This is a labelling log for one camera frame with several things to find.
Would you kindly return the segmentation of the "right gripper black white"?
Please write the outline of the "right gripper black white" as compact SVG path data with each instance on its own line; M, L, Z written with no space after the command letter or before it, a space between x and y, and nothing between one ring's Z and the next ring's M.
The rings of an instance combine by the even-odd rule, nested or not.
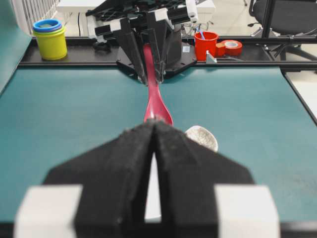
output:
M86 12L89 37L115 38L130 59L139 81L147 84L141 44L135 29L147 29L154 59L156 81L163 82L173 25L198 21L194 0L105 0Z

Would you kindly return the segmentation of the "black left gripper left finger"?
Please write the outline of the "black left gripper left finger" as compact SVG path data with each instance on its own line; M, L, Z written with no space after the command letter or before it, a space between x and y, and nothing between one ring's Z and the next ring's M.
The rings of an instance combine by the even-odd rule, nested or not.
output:
M119 238L143 223L154 122L49 170L17 211L16 238Z

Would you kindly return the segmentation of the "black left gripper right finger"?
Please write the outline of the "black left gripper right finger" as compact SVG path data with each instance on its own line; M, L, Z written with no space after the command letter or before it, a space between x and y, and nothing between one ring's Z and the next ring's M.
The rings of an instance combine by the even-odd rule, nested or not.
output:
M269 187L255 183L246 167L165 123L154 130L162 218L174 237L280 237Z

